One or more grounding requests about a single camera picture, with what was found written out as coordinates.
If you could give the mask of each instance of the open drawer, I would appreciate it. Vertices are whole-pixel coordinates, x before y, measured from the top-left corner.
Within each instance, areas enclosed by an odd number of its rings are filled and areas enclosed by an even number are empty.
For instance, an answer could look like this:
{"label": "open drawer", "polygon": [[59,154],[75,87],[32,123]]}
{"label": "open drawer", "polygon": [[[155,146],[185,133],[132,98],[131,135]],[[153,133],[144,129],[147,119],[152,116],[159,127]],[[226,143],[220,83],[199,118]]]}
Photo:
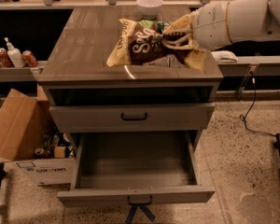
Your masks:
{"label": "open drawer", "polygon": [[189,133],[87,133],[77,150],[66,206],[205,203],[214,188],[199,183]]}
{"label": "open drawer", "polygon": [[63,133],[93,133],[205,129],[214,108],[214,103],[52,106],[49,112]]}

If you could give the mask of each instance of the white spray bottle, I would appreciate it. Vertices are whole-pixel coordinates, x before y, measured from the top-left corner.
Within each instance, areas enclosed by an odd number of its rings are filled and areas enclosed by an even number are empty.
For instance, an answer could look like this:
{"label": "white spray bottle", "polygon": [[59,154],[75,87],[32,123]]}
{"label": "white spray bottle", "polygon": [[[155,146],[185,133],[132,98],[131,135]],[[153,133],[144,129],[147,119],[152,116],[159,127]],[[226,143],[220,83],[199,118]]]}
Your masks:
{"label": "white spray bottle", "polygon": [[21,52],[19,49],[16,49],[12,44],[8,41],[8,38],[5,38],[7,42],[7,55],[9,56],[10,60],[13,62],[15,67],[24,67],[25,60],[21,56]]}

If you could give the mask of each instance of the black cable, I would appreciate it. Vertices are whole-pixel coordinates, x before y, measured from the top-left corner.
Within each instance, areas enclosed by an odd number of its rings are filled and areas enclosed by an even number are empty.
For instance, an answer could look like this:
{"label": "black cable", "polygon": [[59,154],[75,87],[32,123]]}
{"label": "black cable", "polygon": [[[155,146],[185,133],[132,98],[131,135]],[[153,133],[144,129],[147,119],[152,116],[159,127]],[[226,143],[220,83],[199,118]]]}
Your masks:
{"label": "black cable", "polygon": [[245,113],[245,115],[243,115],[243,114],[240,115],[240,119],[241,119],[241,121],[244,123],[245,128],[246,128],[248,131],[250,131],[250,132],[252,132],[252,133],[254,133],[254,134],[261,134],[261,135],[267,135],[267,136],[275,137],[275,135],[272,134],[272,133],[267,133],[267,132],[262,132],[262,131],[251,130],[250,128],[248,128],[248,126],[247,126],[247,124],[246,124],[246,118],[247,118],[249,112],[251,111],[252,107],[254,106],[254,103],[256,102],[255,77],[254,77],[254,74],[253,74],[253,73],[251,73],[251,75],[252,75],[252,84],[253,84],[253,88],[254,88],[254,98],[253,98],[252,105],[249,107],[249,109],[248,109],[248,111]]}

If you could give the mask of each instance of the speckled concrete floor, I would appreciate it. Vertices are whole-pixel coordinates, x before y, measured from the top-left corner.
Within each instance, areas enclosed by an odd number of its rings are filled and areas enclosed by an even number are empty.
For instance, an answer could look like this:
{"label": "speckled concrete floor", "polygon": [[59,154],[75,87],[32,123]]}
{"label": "speckled concrete floor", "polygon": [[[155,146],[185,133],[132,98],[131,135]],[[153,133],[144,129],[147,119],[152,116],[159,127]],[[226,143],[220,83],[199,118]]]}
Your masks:
{"label": "speckled concrete floor", "polygon": [[[196,150],[201,181],[216,189],[208,203],[151,205],[154,223],[280,223],[280,161],[274,138],[245,130],[240,115],[251,101],[217,102]],[[280,133],[280,101],[256,101],[250,128]],[[56,198],[66,185],[39,187],[13,163],[0,193],[1,223],[124,223],[129,206],[64,208]],[[133,223],[150,223],[137,212]]]}

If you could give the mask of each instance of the bowl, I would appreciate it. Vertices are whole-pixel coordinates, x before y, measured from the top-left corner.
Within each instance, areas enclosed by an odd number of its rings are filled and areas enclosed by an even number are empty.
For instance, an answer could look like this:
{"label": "bowl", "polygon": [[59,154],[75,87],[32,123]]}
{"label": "bowl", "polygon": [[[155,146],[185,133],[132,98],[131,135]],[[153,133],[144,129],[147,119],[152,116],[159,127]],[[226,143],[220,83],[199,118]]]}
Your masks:
{"label": "bowl", "polygon": [[162,0],[137,0],[138,11],[145,19],[154,19],[161,11]]}

